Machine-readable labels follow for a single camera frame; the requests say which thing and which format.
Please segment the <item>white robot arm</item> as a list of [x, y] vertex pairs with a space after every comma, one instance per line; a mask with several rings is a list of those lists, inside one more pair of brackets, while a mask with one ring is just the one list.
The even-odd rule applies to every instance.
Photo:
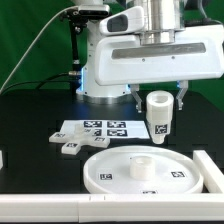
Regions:
[[98, 17], [95, 80], [101, 86], [178, 83], [176, 100], [190, 80], [224, 74], [224, 24], [208, 17], [185, 23], [188, 5], [203, 12], [203, 0], [72, 0], [78, 13]]

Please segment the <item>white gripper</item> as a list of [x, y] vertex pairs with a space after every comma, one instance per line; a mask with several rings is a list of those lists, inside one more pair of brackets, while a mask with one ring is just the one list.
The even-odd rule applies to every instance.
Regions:
[[100, 85], [131, 84], [142, 112], [139, 85], [178, 81], [176, 102], [183, 109], [188, 80], [224, 74], [224, 26], [186, 27], [181, 4], [135, 4], [99, 24], [103, 39], [95, 52], [95, 80]]

